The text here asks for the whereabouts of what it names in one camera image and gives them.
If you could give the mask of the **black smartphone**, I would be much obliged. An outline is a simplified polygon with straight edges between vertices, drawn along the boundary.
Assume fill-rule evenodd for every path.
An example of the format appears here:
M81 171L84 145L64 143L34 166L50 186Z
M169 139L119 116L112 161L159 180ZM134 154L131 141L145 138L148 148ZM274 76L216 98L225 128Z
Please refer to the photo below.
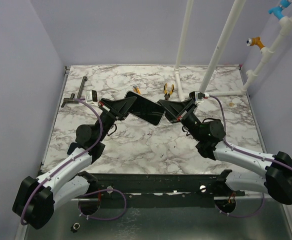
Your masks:
M165 110L156 102L153 102L142 95L128 91L125 98L136 97L135 102L129 109L129 113L142 119L149 124L157 126L165 114Z

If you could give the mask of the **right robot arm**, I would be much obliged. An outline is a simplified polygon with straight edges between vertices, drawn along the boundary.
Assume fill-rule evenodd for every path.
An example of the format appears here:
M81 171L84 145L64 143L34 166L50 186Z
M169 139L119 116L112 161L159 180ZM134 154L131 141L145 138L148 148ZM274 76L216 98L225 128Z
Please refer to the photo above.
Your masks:
M292 205L292 158L285 152L275 155L251 151L226 141L224 120L208 117L200 121L195 115L197 103L159 100L166 118L172 124L181 123L198 142L196 149L204 158L228 162L247 169L264 179L261 187L254 190L265 192L274 200Z

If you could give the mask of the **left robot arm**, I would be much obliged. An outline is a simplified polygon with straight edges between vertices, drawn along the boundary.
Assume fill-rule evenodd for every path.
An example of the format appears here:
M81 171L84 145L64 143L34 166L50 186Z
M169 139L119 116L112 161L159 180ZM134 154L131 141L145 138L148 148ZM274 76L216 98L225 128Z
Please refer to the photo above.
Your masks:
M120 100L102 98L94 124L82 124L76 129L73 152L52 170L21 182L12 210L20 217L21 225L42 228L52 217L56 208L57 193L82 169L94 163L102 154L102 140L116 121L124 120L137 98L131 96Z

